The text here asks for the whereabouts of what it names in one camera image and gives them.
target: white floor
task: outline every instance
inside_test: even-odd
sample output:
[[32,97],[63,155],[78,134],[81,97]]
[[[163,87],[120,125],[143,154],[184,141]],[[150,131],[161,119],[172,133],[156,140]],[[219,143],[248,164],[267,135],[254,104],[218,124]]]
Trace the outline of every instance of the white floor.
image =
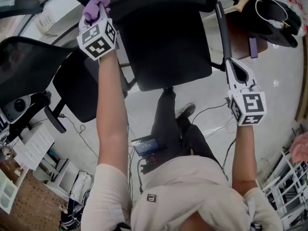
[[[221,45],[219,35],[210,35],[208,41],[210,48],[215,49],[214,52],[221,50],[217,49],[217,45]],[[296,49],[269,44],[268,50],[261,53],[255,61],[250,58],[242,60],[255,72],[258,83],[261,89],[265,91],[267,99],[268,114],[262,124],[255,127],[255,146],[259,172],[270,167],[277,157],[276,155],[279,154],[279,150],[291,134],[292,125],[295,124],[294,116],[298,106],[303,71],[302,39],[299,38],[298,42],[299,46]],[[124,73],[128,79],[132,77],[130,68],[124,69]],[[52,92],[51,108],[53,109],[60,97],[52,84],[48,90]],[[197,114],[208,107],[225,103],[224,98],[227,96],[228,91],[226,74],[215,71],[208,78],[176,86],[174,91],[177,94],[176,110],[179,110],[187,103],[195,103],[197,106],[195,114]],[[161,93],[162,90],[141,92],[137,86],[128,93],[125,102],[130,124],[130,140],[150,134],[157,101]],[[67,107],[63,109],[62,113],[68,116],[74,122],[77,129],[79,129],[81,123]],[[228,129],[221,129],[215,134],[213,132],[226,126],[227,121],[231,117],[230,110],[227,106],[224,106],[202,113],[194,122],[203,132],[204,136],[208,137],[206,140],[221,164],[225,158],[227,148],[235,138],[236,123],[234,118],[229,122]],[[45,114],[41,111],[35,116],[33,122],[45,118]],[[67,129],[65,134],[60,134],[51,125],[50,121],[44,121],[44,124],[56,140],[53,149],[62,158],[70,158],[80,170],[94,174],[97,162],[96,156],[84,144],[72,124],[67,119],[62,119],[61,121]],[[96,121],[93,120],[84,125],[86,130],[82,133],[82,136],[94,152],[98,154],[99,142]],[[226,164],[228,176],[231,176],[233,155],[234,146],[229,153]],[[137,176],[138,159],[136,156],[135,154],[132,162],[134,200],[140,195]]]

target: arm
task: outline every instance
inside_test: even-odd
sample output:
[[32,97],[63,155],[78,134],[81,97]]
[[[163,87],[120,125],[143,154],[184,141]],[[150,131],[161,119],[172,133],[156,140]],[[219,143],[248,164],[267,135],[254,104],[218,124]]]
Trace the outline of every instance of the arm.
[[98,164],[114,166],[127,176],[127,114],[116,51],[100,61],[96,125],[100,140]]
[[232,188],[241,196],[257,187],[257,163],[252,126],[238,126],[232,168]]

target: pink cloth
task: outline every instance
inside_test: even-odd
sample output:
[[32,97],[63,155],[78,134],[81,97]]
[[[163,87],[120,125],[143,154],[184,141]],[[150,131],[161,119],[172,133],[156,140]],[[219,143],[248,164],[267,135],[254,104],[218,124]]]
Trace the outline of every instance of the pink cloth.
[[82,12],[87,22],[93,23],[98,19],[98,14],[100,11],[98,4],[100,2],[104,5],[107,12],[110,11],[110,9],[108,8],[108,5],[110,4],[110,0],[90,0]]
[[292,162],[308,162],[308,132],[295,138],[291,147]]

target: purple cloth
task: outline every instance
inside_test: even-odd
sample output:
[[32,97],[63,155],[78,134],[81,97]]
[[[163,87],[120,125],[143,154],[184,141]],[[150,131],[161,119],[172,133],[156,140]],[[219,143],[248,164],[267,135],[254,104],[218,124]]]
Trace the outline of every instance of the purple cloth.
[[110,0],[90,0],[82,12],[87,22],[93,23],[98,19],[98,14],[100,11],[98,4],[100,2],[104,5],[107,12],[110,11],[110,8],[108,8]]

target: black chair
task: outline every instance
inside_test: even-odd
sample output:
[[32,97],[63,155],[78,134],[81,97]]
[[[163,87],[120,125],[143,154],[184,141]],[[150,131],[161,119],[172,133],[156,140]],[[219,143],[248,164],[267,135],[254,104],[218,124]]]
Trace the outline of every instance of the black chair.
[[[92,61],[77,47],[57,47],[24,37],[3,40],[0,43],[0,107],[31,95],[30,106],[22,109],[19,118],[10,124],[7,141],[13,141],[25,127],[30,127],[30,119],[44,107],[47,117],[61,133],[66,130],[58,116],[65,104],[81,122],[94,119],[98,68],[98,61]],[[120,73],[126,96],[134,80],[127,83]],[[52,78],[62,98],[54,111],[48,107],[51,94],[46,92]],[[7,125],[0,122],[0,133]]]
[[211,67],[224,71],[224,64],[211,62],[199,14],[216,9],[224,54],[231,56],[224,13],[217,0],[111,0],[110,8],[140,90],[205,78],[212,74]]

